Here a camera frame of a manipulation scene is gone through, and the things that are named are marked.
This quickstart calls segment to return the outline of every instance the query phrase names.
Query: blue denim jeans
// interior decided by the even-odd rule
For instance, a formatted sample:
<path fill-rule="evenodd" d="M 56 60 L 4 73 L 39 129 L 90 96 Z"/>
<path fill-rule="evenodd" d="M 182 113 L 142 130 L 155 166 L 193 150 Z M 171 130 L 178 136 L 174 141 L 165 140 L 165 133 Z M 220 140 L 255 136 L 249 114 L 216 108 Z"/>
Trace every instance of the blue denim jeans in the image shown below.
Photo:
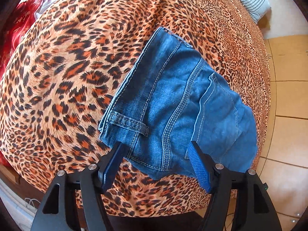
<path fill-rule="evenodd" d="M 130 147 L 126 159 L 158 180 L 196 177 L 187 155 L 195 140 L 231 170 L 245 172 L 257 152 L 251 109 L 191 45 L 158 28 L 100 124 L 100 140 Z"/>

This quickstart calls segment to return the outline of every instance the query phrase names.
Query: jeans pocket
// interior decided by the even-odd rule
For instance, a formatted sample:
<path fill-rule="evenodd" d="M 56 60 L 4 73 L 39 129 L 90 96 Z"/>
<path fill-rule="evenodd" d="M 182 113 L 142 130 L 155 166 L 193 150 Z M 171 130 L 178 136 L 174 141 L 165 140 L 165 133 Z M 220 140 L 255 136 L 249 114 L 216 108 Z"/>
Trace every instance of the jeans pocket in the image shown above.
<path fill-rule="evenodd" d="M 222 77 L 212 73 L 210 85 L 201 97 L 200 110 L 194 125 L 191 141 L 196 141 L 205 154 L 221 162 L 238 137 L 238 111 L 228 86 Z"/>

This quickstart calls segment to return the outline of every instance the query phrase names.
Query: jeans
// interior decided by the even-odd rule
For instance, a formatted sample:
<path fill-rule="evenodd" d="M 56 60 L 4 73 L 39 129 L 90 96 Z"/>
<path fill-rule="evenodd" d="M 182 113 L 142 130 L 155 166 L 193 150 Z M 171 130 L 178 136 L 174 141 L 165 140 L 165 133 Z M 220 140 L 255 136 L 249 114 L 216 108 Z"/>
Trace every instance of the jeans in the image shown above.
<path fill-rule="evenodd" d="M 124 79 L 98 127 L 100 140 L 130 147 L 126 159 L 154 180 L 196 177 L 187 155 L 201 150 L 245 172 L 257 152 L 250 107 L 182 38 L 159 27 Z"/>

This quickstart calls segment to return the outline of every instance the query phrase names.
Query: tiled floor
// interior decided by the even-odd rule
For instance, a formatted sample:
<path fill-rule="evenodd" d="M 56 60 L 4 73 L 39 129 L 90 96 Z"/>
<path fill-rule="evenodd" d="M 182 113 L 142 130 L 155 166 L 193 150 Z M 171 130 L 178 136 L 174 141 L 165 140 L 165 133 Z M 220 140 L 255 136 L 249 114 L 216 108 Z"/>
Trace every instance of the tiled floor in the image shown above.
<path fill-rule="evenodd" d="M 265 40 L 271 109 L 257 173 L 269 186 L 283 231 L 308 206 L 308 35 Z"/>

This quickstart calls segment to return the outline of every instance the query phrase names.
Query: leopard print fabric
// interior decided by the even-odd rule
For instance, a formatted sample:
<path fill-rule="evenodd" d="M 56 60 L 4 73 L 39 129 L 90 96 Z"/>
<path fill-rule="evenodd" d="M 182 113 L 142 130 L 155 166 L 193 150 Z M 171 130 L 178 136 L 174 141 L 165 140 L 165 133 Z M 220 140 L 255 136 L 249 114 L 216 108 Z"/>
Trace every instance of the leopard print fabric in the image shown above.
<path fill-rule="evenodd" d="M 252 108 L 256 168 L 269 66 L 239 0 L 59 0 L 25 35 L 0 83 L 1 151 L 31 185 L 45 192 L 58 170 L 82 170 L 109 151 L 98 123 L 159 26 L 193 45 Z M 154 217 L 203 208 L 209 196 L 194 178 L 155 181 L 124 160 L 103 201 L 111 215 Z"/>

